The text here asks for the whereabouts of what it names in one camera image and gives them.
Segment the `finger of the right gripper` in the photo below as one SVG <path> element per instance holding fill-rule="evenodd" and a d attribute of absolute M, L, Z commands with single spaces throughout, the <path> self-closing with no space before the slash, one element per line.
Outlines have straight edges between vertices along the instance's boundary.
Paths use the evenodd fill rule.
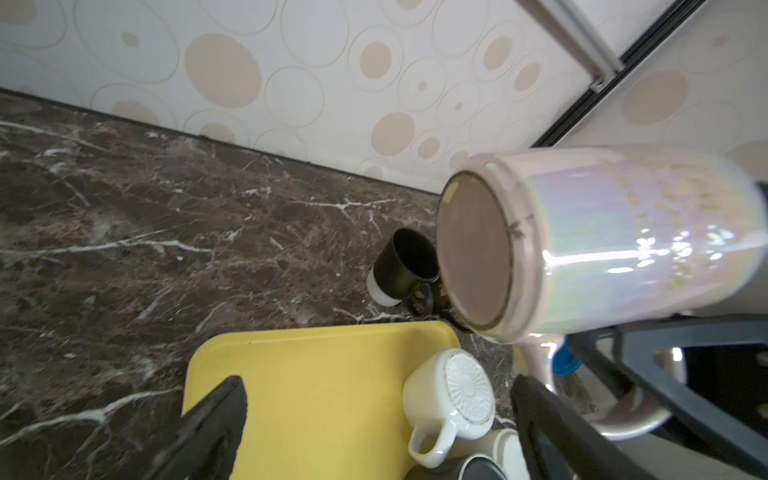
<path fill-rule="evenodd" d="M 617 399 L 591 421 L 606 438 L 651 433 L 766 476 L 766 316 L 634 322 L 568 344 Z"/>

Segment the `white bottom dark mug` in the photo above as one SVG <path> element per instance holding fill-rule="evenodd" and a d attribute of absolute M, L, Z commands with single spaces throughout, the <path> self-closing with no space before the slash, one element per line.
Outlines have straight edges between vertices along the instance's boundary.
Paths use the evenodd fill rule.
<path fill-rule="evenodd" d="M 418 231 L 397 229 L 386 242 L 366 278 L 372 299 L 384 307 L 400 304 L 422 284 L 439 278 L 436 249 Z"/>

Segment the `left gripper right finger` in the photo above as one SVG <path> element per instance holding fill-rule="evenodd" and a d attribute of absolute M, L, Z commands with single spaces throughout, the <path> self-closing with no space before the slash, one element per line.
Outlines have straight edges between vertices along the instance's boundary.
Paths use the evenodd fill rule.
<path fill-rule="evenodd" d="M 651 479 L 541 382 L 518 375 L 510 398 L 532 479 Z"/>

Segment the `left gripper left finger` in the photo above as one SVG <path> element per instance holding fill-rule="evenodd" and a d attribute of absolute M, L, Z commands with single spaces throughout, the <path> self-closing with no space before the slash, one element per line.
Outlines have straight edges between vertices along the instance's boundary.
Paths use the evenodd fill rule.
<path fill-rule="evenodd" d="M 116 470 L 118 479 L 228 479 L 247 419 L 241 377 L 229 376 Z"/>

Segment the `pink mug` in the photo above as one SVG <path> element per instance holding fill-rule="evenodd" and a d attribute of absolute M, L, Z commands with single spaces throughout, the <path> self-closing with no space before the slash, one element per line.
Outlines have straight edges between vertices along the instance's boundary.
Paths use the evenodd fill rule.
<path fill-rule="evenodd" d="M 436 219 L 462 322 L 554 384 L 566 336 L 717 304 L 767 251 L 758 183 L 717 155 L 623 145 L 470 158 Z"/>

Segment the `white ribbed mug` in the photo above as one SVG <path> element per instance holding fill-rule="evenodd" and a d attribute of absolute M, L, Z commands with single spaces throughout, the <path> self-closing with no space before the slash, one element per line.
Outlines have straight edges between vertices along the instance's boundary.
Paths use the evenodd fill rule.
<path fill-rule="evenodd" d="M 434 469 L 458 440 L 477 440 L 491 429 L 496 399 L 491 381 L 469 352 L 442 350 L 405 381 L 402 407 L 412 427 L 408 453 Z"/>

